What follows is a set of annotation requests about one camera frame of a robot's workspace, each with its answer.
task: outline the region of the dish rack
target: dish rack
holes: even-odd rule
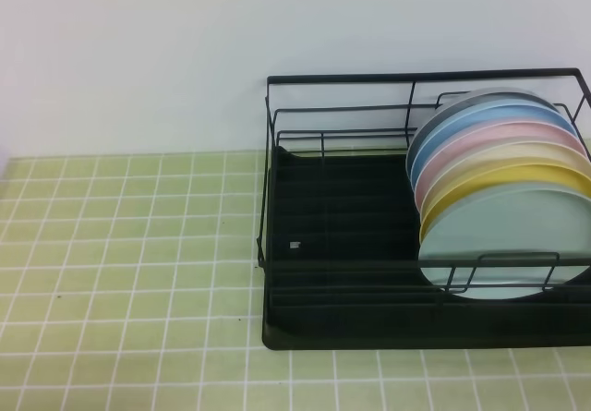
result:
[[[417,260],[419,217],[404,169],[416,114],[432,115],[450,96],[490,83],[532,80],[543,86],[557,80],[557,88],[568,83],[564,95],[575,96],[576,109],[555,104],[582,140],[579,115],[589,109],[591,92],[575,68],[268,77],[257,239],[265,271],[263,343],[277,350],[591,345],[591,271],[567,284],[549,283],[556,267],[590,260],[563,259],[555,252]],[[404,101],[399,93],[385,104],[272,103],[273,92],[285,87],[330,93],[331,87],[354,85],[392,85],[408,93]],[[420,97],[421,87],[431,91]],[[363,127],[318,128],[322,117],[374,112],[397,116],[385,126],[366,127],[367,121]],[[292,124],[301,120],[301,126],[280,129],[282,117]],[[547,267],[548,277],[542,284],[479,287],[538,287],[540,293],[511,300],[453,294],[465,292],[479,268],[509,266]],[[427,267],[451,268],[447,284],[429,283],[420,271]],[[472,268],[467,283],[453,282],[458,268]]]

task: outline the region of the stack of plates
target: stack of plates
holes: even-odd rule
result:
[[[468,92],[441,106],[415,134],[406,171],[420,212],[420,259],[483,255],[591,257],[591,163],[573,124],[549,102],[513,88]],[[565,283],[587,267],[560,267]],[[466,284],[458,269],[452,284]],[[450,270],[424,269],[434,284]],[[549,268],[480,268],[460,296],[512,298],[538,287]]]

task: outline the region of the green tile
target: green tile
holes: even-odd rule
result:
[[[154,411],[197,409],[199,386],[159,386]]]
[[[476,381],[482,411],[525,411],[519,383],[513,379]]]
[[[57,180],[29,180],[21,197],[23,199],[50,199],[57,187]]]
[[[145,242],[142,263],[175,263],[178,261],[178,240],[153,239]]]
[[[170,293],[136,293],[131,304],[130,319],[160,319],[168,312]]]
[[[147,227],[148,219],[118,219],[113,225],[111,238],[142,238]]]
[[[125,350],[161,349],[165,321],[131,321],[127,324]]]
[[[435,349],[425,351],[424,354],[430,377],[459,377],[470,374],[463,350]]]
[[[133,157],[129,164],[129,175],[158,175],[161,156]]]
[[[125,293],[96,294],[90,308],[91,320],[118,320],[127,315],[131,295]]]
[[[39,351],[74,352],[82,332],[82,323],[48,323],[43,331]]]
[[[67,257],[68,265],[98,265],[103,260],[105,242],[74,242]]]
[[[63,389],[25,390],[20,403],[20,411],[60,411]]]
[[[185,219],[184,236],[215,236],[217,233],[218,218],[188,217]]]
[[[17,296],[8,321],[44,320],[50,300],[51,296]]]
[[[134,267],[105,267],[101,271],[97,290],[99,291],[130,291],[136,279]]]
[[[557,348],[562,360],[564,371],[568,374],[591,373],[591,348],[588,346],[572,346]]]
[[[116,383],[154,383],[159,354],[123,354],[115,375]]]
[[[249,215],[223,215],[220,220],[221,220],[220,235],[222,235],[222,236],[252,236],[254,222],[253,222],[253,219],[251,216],[249,216]]]
[[[89,179],[62,180],[57,186],[55,196],[59,199],[68,197],[86,197],[89,187]]]
[[[101,177],[123,176],[127,172],[127,157],[101,157],[96,175]]]
[[[84,320],[90,294],[62,294],[55,299],[49,321]]]
[[[5,268],[25,266],[32,244],[0,243],[0,266]]]
[[[33,165],[30,178],[58,178],[64,168],[64,159],[37,160]]]
[[[75,238],[77,240],[104,239],[111,231],[110,220],[80,220]]]
[[[113,388],[111,410],[146,411],[151,409],[153,389],[140,387]]]
[[[152,215],[184,215],[187,197],[156,197]]]
[[[174,276],[174,266],[153,265],[141,267],[136,289],[172,289]]]
[[[116,241],[109,242],[109,247],[104,258],[107,264],[138,263],[141,255],[141,241]]]
[[[68,391],[64,411],[104,411],[108,388],[74,388]]]
[[[380,351],[381,373],[385,378],[423,377],[421,355],[415,350]]]
[[[400,411],[431,409],[428,404],[427,384],[423,381],[385,381],[384,393],[388,404],[387,409]]]
[[[210,319],[209,347],[242,347],[247,345],[248,320]]]
[[[69,159],[64,170],[64,177],[92,177],[98,159]]]
[[[336,409],[334,385],[297,383],[294,385],[293,404],[294,411],[334,411]]]
[[[206,291],[176,291],[170,317],[207,317],[209,301]]]
[[[215,270],[215,286],[217,287],[249,287],[249,263],[218,263]]]
[[[193,174],[222,174],[223,154],[199,153],[195,155]]]
[[[431,381],[430,389],[437,411],[477,409],[474,386],[471,381]]]
[[[148,217],[151,212],[151,198],[121,199],[117,217]]]
[[[0,385],[21,386],[29,364],[30,356],[0,356]]]
[[[45,217],[49,200],[20,200],[13,214],[14,220],[40,220]]]
[[[252,196],[223,196],[222,214],[252,214],[255,200]]]
[[[30,266],[62,266],[68,243],[37,243],[30,258]]]
[[[201,360],[201,351],[164,353],[160,381],[182,383],[199,381]]]
[[[218,260],[251,260],[255,247],[252,236],[222,236],[218,239]]]
[[[191,174],[192,156],[188,154],[171,154],[163,157],[162,175]]]
[[[20,293],[52,293],[57,284],[59,270],[27,270],[20,286]]]
[[[88,199],[82,217],[86,219],[113,218],[118,202],[118,199]]]
[[[115,351],[123,335],[123,322],[89,322],[82,338],[82,351]]]
[[[220,196],[191,196],[188,199],[187,215],[218,215]]]
[[[156,177],[131,177],[123,190],[125,196],[151,196],[156,190]]]
[[[14,293],[17,290],[22,273],[22,270],[2,271],[2,277],[0,277],[0,294]]]
[[[70,240],[74,236],[76,222],[45,222],[40,240]]]
[[[245,371],[244,351],[210,350],[205,357],[205,381],[241,381]]]
[[[337,351],[338,379],[377,379],[378,359],[375,351]]]
[[[522,383],[529,409],[536,411],[572,409],[571,399],[562,378],[523,379]]]
[[[72,384],[101,385],[110,383],[116,359],[117,354],[79,354],[74,364]]]
[[[201,394],[201,411],[241,411],[244,403],[242,385],[204,385]]]
[[[213,237],[192,237],[181,240],[179,261],[213,261],[215,239]]]
[[[74,360],[73,354],[38,355],[30,369],[28,385],[65,385]]]
[[[92,181],[91,197],[119,197],[123,188],[123,178],[101,178]]]
[[[223,181],[223,192],[229,193],[254,193],[255,175],[227,175]]]
[[[32,353],[37,346],[41,329],[41,324],[7,324],[0,339],[0,353]]]
[[[190,177],[160,177],[156,193],[163,196],[179,196],[188,193]]]
[[[205,343],[205,320],[173,320],[168,322],[167,349],[201,348]]]
[[[78,219],[84,200],[54,200],[48,219]]]
[[[212,316],[248,315],[248,290],[218,289],[213,292]]]
[[[97,268],[66,268],[57,290],[59,292],[92,291],[98,271]]]
[[[191,194],[222,193],[222,175],[198,175],[191,179]]]
[[[178,265],[175,288],[209,288],[213,264]]]
[[[151,219],[148,237],[180,236],[183,229],[183,219]]]
[[[37,238],[41,222],[24,222],[8,224],[4,232],[4,240],[7,242],[32,242]]]

